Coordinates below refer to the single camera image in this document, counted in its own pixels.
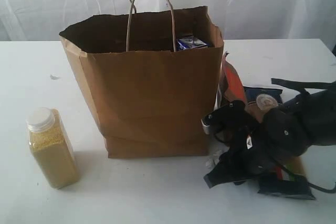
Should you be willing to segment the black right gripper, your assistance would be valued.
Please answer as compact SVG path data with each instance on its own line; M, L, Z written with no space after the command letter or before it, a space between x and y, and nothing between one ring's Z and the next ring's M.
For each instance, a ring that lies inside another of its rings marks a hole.
M270 109L259 122L244 107L243 101L235 100L207 115L210 136L229 147L203 177L208 188L225 183L242 184L276 167L267 153L270 137L265 123L278 108ZM311 195L308 181L302 175L283 180L276 174L266 174L259 177L258 184L258 193L263 195Z

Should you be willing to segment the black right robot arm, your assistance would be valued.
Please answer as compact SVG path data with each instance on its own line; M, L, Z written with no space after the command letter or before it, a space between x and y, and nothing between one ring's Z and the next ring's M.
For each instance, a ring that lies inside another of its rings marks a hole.
M312 190L334 194L290 171L287 162L313 145L335 144L335 83L272 79L273 84L296 90L291 100L269 109L261 119L248 112L242 100L228 100L202 119L207 135L229 149L204 176L209 188L255 179L259 193L297 199L314 199Z

